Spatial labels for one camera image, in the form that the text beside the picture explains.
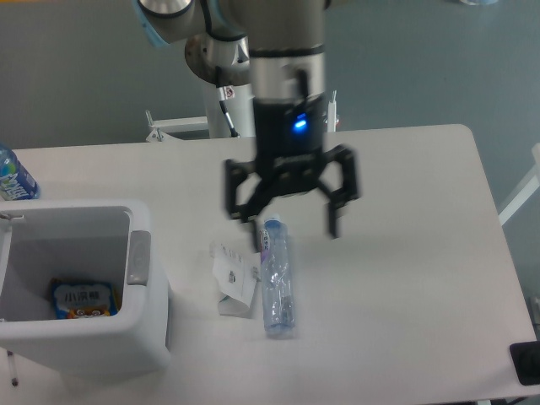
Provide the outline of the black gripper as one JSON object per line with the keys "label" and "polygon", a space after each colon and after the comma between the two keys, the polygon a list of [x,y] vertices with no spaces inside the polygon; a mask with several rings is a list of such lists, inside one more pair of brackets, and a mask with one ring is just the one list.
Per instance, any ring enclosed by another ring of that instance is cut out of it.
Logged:
{"label": "black gripper", "polygon": [[[349,202],[361,197],[356,153],[339,144],[323,150],[325,96],[273,103],[253,100],[256,157],[253,161],[224,161],[224,209],[249,235],[254,252],[261,251],[260,215],[275,197],[319,189],[327,197],[327,233],[339,237],[338,215]],[[341,185],[331,190],[322,174],[340,167]]]}

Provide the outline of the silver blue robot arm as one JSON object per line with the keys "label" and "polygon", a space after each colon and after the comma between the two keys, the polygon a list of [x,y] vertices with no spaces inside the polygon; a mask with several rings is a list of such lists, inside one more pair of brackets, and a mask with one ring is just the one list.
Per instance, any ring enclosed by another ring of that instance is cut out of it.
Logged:
{"label": "silver blue robot arm", "polygon": [[198,35],[238,43],[227,64],[208,62],[220,86],[250,84],[256,154],[223,164],[224,208],[259,230],[276,197],[319,190],[327,197],[327,232],[338,237],[343,207],[361,195],[354,151],[325,149],[324,13],[330,1],[137,1],[148,35],[171,44]]}

